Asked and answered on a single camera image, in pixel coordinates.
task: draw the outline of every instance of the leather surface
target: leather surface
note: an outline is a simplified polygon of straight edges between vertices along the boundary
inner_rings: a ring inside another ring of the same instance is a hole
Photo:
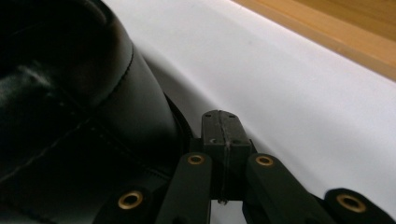
[[[0,5],[0,222],[90,223],[111,195],[166,188],[182,131],[111,11]]]

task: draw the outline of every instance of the black leather object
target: black leather object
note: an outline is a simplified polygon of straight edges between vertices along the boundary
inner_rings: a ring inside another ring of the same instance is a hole
[[[0,222],[149,222],[113,201],[158,204],[190,136],[120,22],[93,0],[0,13]]]

